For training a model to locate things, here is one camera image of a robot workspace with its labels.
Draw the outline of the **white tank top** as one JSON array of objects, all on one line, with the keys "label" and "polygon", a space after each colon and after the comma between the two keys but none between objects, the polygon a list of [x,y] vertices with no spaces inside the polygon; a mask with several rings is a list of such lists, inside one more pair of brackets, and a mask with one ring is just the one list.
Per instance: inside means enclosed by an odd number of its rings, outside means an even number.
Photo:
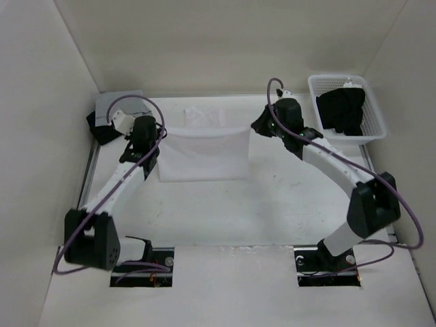
[{"label": "white tank top", "polygon": [[222,109],[184,109],[184,126],[167,127],[157,160],[161,182],[231,181],[249,176],[250,127],[227,127]]}]

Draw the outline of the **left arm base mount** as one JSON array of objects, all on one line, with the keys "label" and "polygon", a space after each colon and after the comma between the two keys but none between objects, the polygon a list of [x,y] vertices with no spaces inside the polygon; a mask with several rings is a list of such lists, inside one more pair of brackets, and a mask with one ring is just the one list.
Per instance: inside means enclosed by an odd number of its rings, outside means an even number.
[{"label": "left arm base mount", "polygon": [[110,287],[172,287],[174,247],[153,248],[139,264],[116,266],[110,275]]}]

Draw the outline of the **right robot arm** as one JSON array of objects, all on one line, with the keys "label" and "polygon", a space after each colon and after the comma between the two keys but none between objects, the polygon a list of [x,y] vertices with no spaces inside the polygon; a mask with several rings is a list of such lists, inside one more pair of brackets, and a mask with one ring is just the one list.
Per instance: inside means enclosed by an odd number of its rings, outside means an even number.
[{"label": "right robot arm", "polygon": [[347,158],[320,132],[305,126],[295,99],[280,99],[266,106],[251,128],[261,136],[279,138],[289,152],[316,167],[348,196],[345,222],[317,244],[315,259],[321,268],[336,268],[353,246],[399,219],[394,177],[385,172],[375,178],[347,164]]}]

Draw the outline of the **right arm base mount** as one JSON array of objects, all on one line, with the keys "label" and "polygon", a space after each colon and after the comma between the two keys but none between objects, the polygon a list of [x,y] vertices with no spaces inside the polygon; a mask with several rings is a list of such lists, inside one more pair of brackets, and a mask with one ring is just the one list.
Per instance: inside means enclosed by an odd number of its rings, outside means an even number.
[{"label": "right arm base mount", "polygon": [[323,262],[316,247],[294,247],[297,282],[300,287],[360,287],[353,249]]}]

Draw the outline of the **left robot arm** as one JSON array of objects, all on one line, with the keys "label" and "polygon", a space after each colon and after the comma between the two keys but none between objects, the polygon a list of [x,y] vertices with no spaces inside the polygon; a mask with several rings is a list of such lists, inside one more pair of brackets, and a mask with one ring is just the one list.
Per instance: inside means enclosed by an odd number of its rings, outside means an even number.
[{"label": "left robot arm", "polygon": [[97,195],[82,208],[67,212],[61,257],[70,264],[101,270],[127,262],[143,272],[153,263],[153,254],[148,251],[150,241],[119,236],[115,219],[155,167],[164,129],[153,116],[116,116],[112,122],[125,134],[127,146],[115,172]]}]

